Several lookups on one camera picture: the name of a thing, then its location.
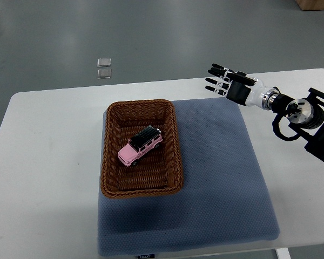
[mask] black car roof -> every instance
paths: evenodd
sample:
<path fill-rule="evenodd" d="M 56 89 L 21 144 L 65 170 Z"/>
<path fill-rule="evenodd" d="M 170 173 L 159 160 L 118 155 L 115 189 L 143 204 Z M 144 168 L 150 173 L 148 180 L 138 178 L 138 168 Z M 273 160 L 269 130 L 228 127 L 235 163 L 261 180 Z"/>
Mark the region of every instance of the black car roof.
<path fill-rule="evenodd" d="M 157 129 L 152 127 L 151 125 L 147 126 L 142 131 L 138 132 L 131 138 L 131 141 L 138 147 L 141 148 L 145 146 L 150 140 L 156 137 L 159 133 Z"/>

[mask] mat label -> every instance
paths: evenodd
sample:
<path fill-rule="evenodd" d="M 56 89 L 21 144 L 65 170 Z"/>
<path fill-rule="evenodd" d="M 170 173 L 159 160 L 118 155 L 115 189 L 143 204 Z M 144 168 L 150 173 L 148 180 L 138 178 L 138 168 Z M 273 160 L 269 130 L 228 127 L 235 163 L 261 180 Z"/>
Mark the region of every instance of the mat label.
<path fill-rule="evenodd" d="M 149 254 L 149 255 L 138 255 L 138 259 L 150 259 L 150 258 L 155 258 L 155 254 Z"/>

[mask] white table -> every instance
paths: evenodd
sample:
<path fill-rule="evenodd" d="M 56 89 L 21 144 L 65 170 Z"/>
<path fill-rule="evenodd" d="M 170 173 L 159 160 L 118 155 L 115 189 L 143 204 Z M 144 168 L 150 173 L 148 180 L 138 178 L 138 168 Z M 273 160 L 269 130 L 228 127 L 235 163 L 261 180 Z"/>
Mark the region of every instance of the white table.
<path fill-rule="evenodd" d="M 324 69 L 255 76 L 295 98 L 306 97 L 310 87 L 324 92 Z M 15 94 L 0 128 L 0 258 L 98 258 L 103 112 L 122 100 L 218 97 L 205 84 L 198 78 Z M 324 243 L 324 163 L 304 150 L 303 139 L 278 139 L 272 112 L 240 109 L 271 195 L 279 238 L 159 258 Z M 287 123 L 281 130 L 292 135 Z"/>

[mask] clear plastic piece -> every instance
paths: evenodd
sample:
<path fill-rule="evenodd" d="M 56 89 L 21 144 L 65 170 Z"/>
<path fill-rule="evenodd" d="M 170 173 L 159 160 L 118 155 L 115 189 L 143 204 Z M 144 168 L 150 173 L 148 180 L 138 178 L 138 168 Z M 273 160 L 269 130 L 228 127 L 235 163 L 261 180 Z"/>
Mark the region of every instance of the clear plastic piece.
<path fill-rule="evenodd" d="M 97 72 L 97 79 L 111 78 L 111 76 L 112 76 L 112 69 L 99 69 Z"/>
<path fill-rule="evenodd" d="M 110 66 L 111 58 L 99 58 L 97 61 L 97 67 Z"/>

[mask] robot finger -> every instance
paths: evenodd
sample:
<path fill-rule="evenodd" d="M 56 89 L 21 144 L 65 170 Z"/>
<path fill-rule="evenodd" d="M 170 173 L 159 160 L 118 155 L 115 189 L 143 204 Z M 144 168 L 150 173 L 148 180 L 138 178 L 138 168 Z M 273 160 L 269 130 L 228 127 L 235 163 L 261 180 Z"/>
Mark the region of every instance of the robot finger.
<path fill-rule="evenodd" d="M 212 86 L 205 86 L 205 89 L 207 90 L 210 90 L 212 92 L 215 92 L 221 96 L 226 96 L 227 95 L 227 91 L 226 90 L 223 90 L 223 89 L 219 89 L 219 88 L 215 88 L 215 87 L 212 87 Z"/>
<path fill-rule="evenodd" d="M 211 79 L 209 77 L 205 78 L 205 80 L 211 84 L 214 84 L 214 85 L 218 85 L 219 87 L 223 88 L 223 89 L 226 89 L 228 90 L 230 85 L 229 84 L 225 84 L 225 83 L 222 83 L 222 82 L 218 82 L 214 79 Z"/>

